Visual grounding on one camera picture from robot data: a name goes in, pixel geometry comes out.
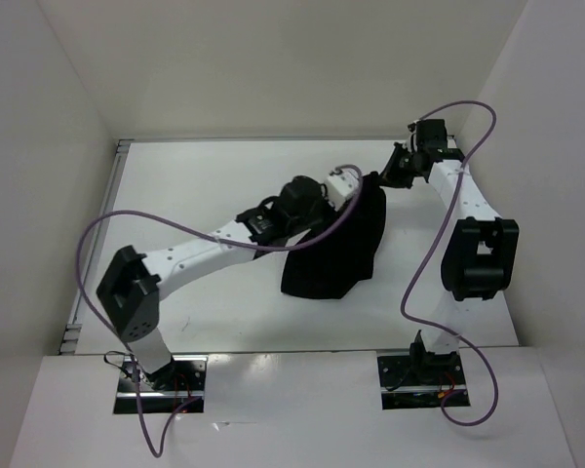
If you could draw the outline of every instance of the wall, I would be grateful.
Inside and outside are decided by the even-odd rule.
[[[58,350],[73,249],[113,142],[32,0],[0,1],[0,467],[41,357]]]
[[[585,467],[585,0],[530,0],[480,99],[498,127],[472,163],[521,227],[507,299],[542,364],[578,466]],[[488,117],[473,111],[471,147]]]
[[[525,2],[40,0],[116,137],[401,135],[479,93]]]

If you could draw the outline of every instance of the black garment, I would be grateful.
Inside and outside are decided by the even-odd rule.
[[[374,254],[386,223],[386,195],[378,173],[364,176],[358,206],[330,237],[290,252],[282,274],[282,293],[309,299],[341,299],[361,280],[372,278]],[[299,242],[327,229],[313,229]]]

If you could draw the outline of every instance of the purple cable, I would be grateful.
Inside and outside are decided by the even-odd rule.
[[[450,102],[448,104],[442,105],[442,106],[438,107],[437,109],[434,109],[431,112],[428,112],[425,115],[423,115],[422,117],[420,117],[420,120],[424,120],[427,117],[430,117],[431,115],[435,114],[436,112],[440,112],[441,110],[444,110],[448,107],[454,107],[456,105],[463,105],[463,104],[477,105],[479,107],[483,107],[484,109],[487,109],[487,111],[491,115],[491,123],[489,124],[489,128],[487,129],[486,133],[481,137],[481,139],[477,142],[477,144],[475,144],[472,147],[472,149],[470,151],[468,151],[468,154],[466,154],[466,156],[464,157],[464,160],[461,163],[462,169],[466,167],[466,165],[468,164],[468,161],[470,161],[470,158],[472,158],[473,154],[475,154],[475,152],[481,147],[481,145],[486,142],[488,137],[493,132],[494,127],[496,127],[496,112],[494,111],[494,109],[492,109],[489,105],[485,104],[484,102],[480,102],[478,100],[457,100],[455,102]],[[414,316],[408,314],[408,312],[406,312],[406,305],[408,303],[408,299],[410,298],[411,292],[413,291],[413,288],[416,286],[416,283],[420,279],[420,275],[422,275],[422,272],[424,271],[425,267],[429,263],[429,260],[431,260],[431,257],[433,256],[434,252],[438,248],[438,245],[440,244],[440,240],[442,239],[442,236],[444,235],[445,231],[447,230],[447,226],[449,225],[450,217],[452,215],[452,212],[455,209],[455,205],[457,204],[457,198],[459,197],[459,190],[461,188],[461,183],[462,183],[463,178],[464,178],[464,173],[460,172],[459,176],[457,177],[457,184],[455,185],[455,191],[452,194],[452,198],[450,199],[450,203],[448,204],[447,214],[445,214],[445,218],[442,220],[442,224],[440,226],[440,229],[438,230],[438,234],[436,234],[436,238],[433,240],[433,243],[431,244],[431,247],[429,248],[429,252],[427,252],[427,254],[424,256],[424,258],[420,262],[418,269],[411,277],[411,281],[409,282],[408,287],[406,288],[406,291],[403,294],[403,298],[401,299],[401,315],[403,315],[406,319],[411,320],[413,322],[416,322],[418,324],[426,325],[428,327],[433,327],[433,328],[442,330],[443,332],[447,332],[447,333],[452,334],[460,341],[463,341],[464,343],[466,343],[475,353],[477,353],[479,355],[479,357],[481,358],[481,360],[486,365],[487,371],[489,372],[489,376],[491,377],[491,383],[494,387],[494,399],[492,401],[491,407],[489,408],[489,410],[487,411],[486,414],[484,414],[482,417],[480,417],[479,419],[476,419],[474,421],[460,421],[458,419],[455,419],[451,415],[449,415],[447,413],[447,409],[446,409],[447,401],[449,400],[449,398],[453,397],[454,395],[457,395],[459,393],[463,393],[462,390],[459,390],[456,392],[450,392],[445,397],[443,397],[443,399],[440,401],[440,408],[442,409],[442,413],[450,422],[452,422],[453,424],[457,424],[458,426],[467,426],[468,427],[468,426],[478,426],[479,424],[483,424],[484,422],[486,422],[488,419],[491,418],[493,413],[496,411],[496,407],[498,406],[498,381],[496,380],[496,374],[494,373],[494,370],[491,368],[491,365],[489,364],[488,358],[486,358],[486,356],[481,351],[481,349],[479,349],[478,346],[476,346],[469,339],[466,339],[463,336],[461,336],[458,332],[450,329],[449,327],[447,327],[445,325],[438,324],[438,323],[432,322],[430,320],[420,319],[420,318],[414,317]]]
[[[80,239],[78,240],[78,246],[76,247],[76,261],[75,261],[75,268],[76,268],[75,273],[76,273],[76,283],[78,285],[78,291],[82,295],[82,298],[85,300],[85,303],[87,304],[87,306],[89,306],[89,308],[96,315],[96,317],[115,336],[117,336],[119,338],[114,327],[110,324],[110,322],[108,322],[106,320],[106,318],[102,315],[102,313],[99,312],[98,308],[92,303],[91,299],[89,298],[89,295],[87,294],[87,291],[85,290],[85,284],[84,284],[84,281],[82,278],[82,272],[81,272],[82,266],[81,266],[81,261],[80,261],[80,258],[82,256],[82,251],[85,247],[85,241],[87,240],[87,237],[89,236],[91,231],[93,231],[94,228],[98,224],[100,224],[102,221],[104,221],[105,219],[109,219],[110,217],[119,216],[119,215],[132,215],[132,216],[144,217],[146,219],[151,219],[153,221],[158,221],[162,224],[166,224],[166,225],[168,225],[172,228],[175,228],[179,231],[186,232],[186,233],[191,234],[195,237],[199,237],[200,239],[204,239],[204,240],[211,241],[211,242],[217,242],[220,244],[225,244],[228,246],[235,246],[235,247],[240,247],[240,248],[244,248],[244,249],[251,249],[254,251],[292,252],[292,251],[300,251],[301,249],[307,249],[308,247],[312,247],[312,246],[318,244],[319,242],[325,240],[328,236],[330,236],[333,233],[333,231],[335,231],[338,227],[340,227],[342,225],[342,223],[353,213],[353,210],[355,210],[355,207],[358,205],[358,202],[360,200],[360,196],[362,194],[362,183],[363,183],[364,175],[362,174],[362,170],[360,170],[360,168],[358,168],[357,166],[354,166],[352,164],[345,164],[342,166],[338,166],[336,169],[337,170],[350,169],[356,173],[356,175],[358,177],[359,185],[358,185],[358,189],[357,189],[355,195],[353,196],[353,199],[351,199],[351,202],[349,203],[347,208],[345,208],[342,215],[339,216],[338,219],[328,229],[326,229],[324,232],[322,232],[320,235],[318,235],[314,239],[311,239],[307,242],[303,242],[301,244],[296,244],[294,246],[289,246],[289,247],[256,246],[254,244],[246,244],[243,242],[231,241],[231,240],[227,240],[227,239],[217,239],[213,236],[209,236],[208,234],[204,234],[203,232],[196,231],[195,229],[191,229],[190,227],[183,226],[181,224],[178,224],[177,222],[171,221],[171,220],[166,219],[164,217],[157,216],[156,214],[149,214],[149,213],[140,212],[140,211],[136,211],[136,210],[117,210],[115,212],[109,212],[109,213],[103,214],[103,215],[97,217],[96,219],[94,219],[93,221],[91,221],[89,223],[89,225],[87,225],[87,227],[83,231],[82,235],[80,236]],[[123,343],[123,344],[124,344],[124,346],[126,346],[126,348],[129,351],[131,351],[130,356],[131,356],[131,359],[133,362],[133,369],[134,369],[133,371],[136,372],[136,378],[138,378],[138,373],[136,370],[137,369],[137,361],[135,360],[135,356],[132,354],[132,350],[130,349],[130,345],[128,345],[128,343]],[[160,439],[159,451],[156,451],[156,448],[152,444],[152,440],[149,436],[149,431],[147,430],[147,425],[145,424],[145,417],[143,414],[143,404],[141,401],[140,389],[138,388],[138,382],[136,382],[136,412],[138,413],[138,422],[140,423],[140,428],[143,432],[143,437],[145,438],[145,441],[147,442],[147,446],[149,447],[149,451],[151,451],[151,453],[152,453],[152,455],[154,455],[154,457],[160,458],[163,455],[163,450],[165,448],[165,436],[167,435],[167,430],[169,429],[169,426],[171,425],[171,423],[174,419],[174,416],[176,414],[178,414],[180,411],[182,411],[184,408],[186,408],[188,405],[193,403],[195,400],[198,400],[198,399],[191,399],[189,401],[184,402],[183,404],[178,406],[171,413],[171,415],[167,419],[167,422],[165,423],[165,427],[163,428],[163,433],[162,433],[161,439]]]

